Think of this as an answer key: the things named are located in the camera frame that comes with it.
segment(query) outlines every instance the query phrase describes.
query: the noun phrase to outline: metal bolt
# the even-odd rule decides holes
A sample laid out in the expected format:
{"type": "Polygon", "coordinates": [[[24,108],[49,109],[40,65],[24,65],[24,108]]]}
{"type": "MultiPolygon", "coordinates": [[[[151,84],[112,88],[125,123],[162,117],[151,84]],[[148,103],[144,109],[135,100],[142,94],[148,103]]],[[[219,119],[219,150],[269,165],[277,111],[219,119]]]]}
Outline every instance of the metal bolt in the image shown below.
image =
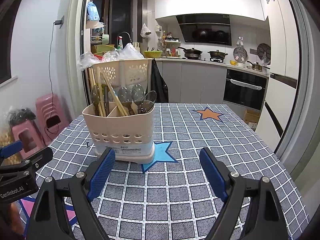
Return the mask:
{"type": "Polygon", "coordinates": [[[76,174],[77,178],[82,178],[83,176],[84,176],[84,172],[83,171],[77,172],[77,174],[76,174]]]}
{"type": "Polygon", "coordinates": [[[268,177],[262,177],[262,181],[268,183],[270,182],[270,179],[268,177]]]}
{"type": "Polygon", "coordinates": [[[46,177],[44,181],[45,181],[45,182],[51,182],[51,181],[52,181],[52,177],[51,177],[51,176],[46,177]]]}
{"type": "Polygon", "coordinates": [[[231,176],[234,177],[234,178],[239,177],[239,173],[236,172],[236,171],[232,171],[230,174],[231,174],[231,176]]]}

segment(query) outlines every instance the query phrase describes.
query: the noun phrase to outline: range hood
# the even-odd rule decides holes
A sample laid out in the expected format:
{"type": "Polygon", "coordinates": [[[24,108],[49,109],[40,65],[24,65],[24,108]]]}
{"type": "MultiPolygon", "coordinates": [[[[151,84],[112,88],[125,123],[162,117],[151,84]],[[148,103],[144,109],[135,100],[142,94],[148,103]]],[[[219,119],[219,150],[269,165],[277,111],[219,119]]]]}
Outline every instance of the range hood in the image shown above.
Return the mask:
{"type": "Polygon", "coordinates": [[[176,17],[185,42],[232,45],[229,15],[186,14],[176,17]]]}

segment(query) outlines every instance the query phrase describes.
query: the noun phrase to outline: oven handle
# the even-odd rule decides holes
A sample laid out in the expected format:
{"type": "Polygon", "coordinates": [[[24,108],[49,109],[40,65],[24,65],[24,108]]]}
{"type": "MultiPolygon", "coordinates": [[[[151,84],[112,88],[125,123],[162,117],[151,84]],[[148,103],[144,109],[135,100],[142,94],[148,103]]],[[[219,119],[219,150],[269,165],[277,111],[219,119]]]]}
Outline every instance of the oven handle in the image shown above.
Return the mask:
{"type": "Polygon", "coordinates": [[[254,85],[251,85],[251,84],[248,84],[248,83],[240,82],[240,81],[237,81],[237,80],[234,80],[234,79],[230,79],[230,82],[232,84],[237,85],[237,86],[247,87],[247,88],[251,88],[251,89],[254,89],[254,90],[261,90],[262,89],[262,87],[258,87],[258,86],[254,86],[254,85]]]}

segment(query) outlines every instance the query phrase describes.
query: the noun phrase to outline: pink plastic stool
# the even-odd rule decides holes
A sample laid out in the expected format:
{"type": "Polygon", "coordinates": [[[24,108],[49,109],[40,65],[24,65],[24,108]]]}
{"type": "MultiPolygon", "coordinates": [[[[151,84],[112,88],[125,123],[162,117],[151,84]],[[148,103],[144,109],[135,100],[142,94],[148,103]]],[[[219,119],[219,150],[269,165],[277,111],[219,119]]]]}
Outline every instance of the pink plastic stool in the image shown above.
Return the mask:
{"type": "Polygon", "coordinates": [[[52,94],[36,100],[37,119],[45,143],[51,143],[69,123],[57,95],[52,94]]]}
{"type": "Polygon", "coordinates": [[[15,141],[21,140],[22,141],[22,145],[23,145],[23,149],[20,151],[21,157],[22,159],[26,159],[29,156],[33,155],[34,153],[36,153],[37,151],[41,150],[42,148],[44,148],[44,144],[36,130],[36,127],[34,127],[34,125],[32,124],[32,122],[30,120],[27,120],[21,124],[18,124],[14,127],[12,127],[12,133],[14,136],[15,141]],[[29,132],[28,135],[30,135],[32,137],[28,138],[26,135],[26,133],[24,132],[29,132]]]}

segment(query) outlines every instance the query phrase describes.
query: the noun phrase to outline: checkered tablecloth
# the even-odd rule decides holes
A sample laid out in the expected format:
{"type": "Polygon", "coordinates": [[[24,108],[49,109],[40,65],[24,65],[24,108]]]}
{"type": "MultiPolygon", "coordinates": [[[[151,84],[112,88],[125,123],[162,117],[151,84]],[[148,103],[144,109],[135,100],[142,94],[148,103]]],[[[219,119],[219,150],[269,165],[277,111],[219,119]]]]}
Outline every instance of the checkered tablecloth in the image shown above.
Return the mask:
{"type": "MultiPolygon", "coordinates": [[[[276,155],[227,105],[156,104],[155,142],[172,141],[168,150],[178,163],[156,163],[142,173],[141,165],[116,162],[101,196],[92,202],[103,228],[113,239],[203,239],[215,222],[222,201],[200,166],[199,152],[209,147],[230,171],[247,178],[271,179],[296,239],[308,224],[308,214],[290,175],[276,155]],[[224,114],[223,122],[200,120],[193,110],[206,107],[224,114]]],[[[69,178],[96,160],[84,118],[79,116],[52,142],[53,160],[39,171],[41,186],[47,176],[69,178]]],[[[250,200],[245,198],[231,239],[238,239],[250,200]]],[[[83,239],[79,225],[72,226],[83,239]]]]}

